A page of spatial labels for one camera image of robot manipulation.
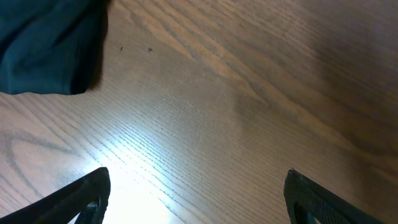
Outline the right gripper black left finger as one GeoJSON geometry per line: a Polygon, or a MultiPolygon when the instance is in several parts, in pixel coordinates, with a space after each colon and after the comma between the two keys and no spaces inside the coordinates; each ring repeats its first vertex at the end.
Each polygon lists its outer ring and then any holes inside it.
{"type": "Polygon", "coordinates": [[[102,224],[111,191],[109,172],[100,167],[47,197],[1,218],[2,224],[102,224]]]}

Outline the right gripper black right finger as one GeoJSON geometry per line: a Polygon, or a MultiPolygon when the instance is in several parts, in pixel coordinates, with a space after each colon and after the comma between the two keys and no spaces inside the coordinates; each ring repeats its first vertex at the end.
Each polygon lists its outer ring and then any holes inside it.
{"type": "Polygon", "coordinates": [[[383,224],[294,169],[287,173],[284,198],[295,224],[383,224]]]}

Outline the black leggings with red waistband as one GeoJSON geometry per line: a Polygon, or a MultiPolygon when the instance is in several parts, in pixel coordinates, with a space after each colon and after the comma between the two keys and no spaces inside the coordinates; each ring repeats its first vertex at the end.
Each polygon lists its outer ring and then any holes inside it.
{"type": "Polygon", "coordinates": [[[1,0],[1,92],[77,95],[100,82],[106,0],[1,0]]]}

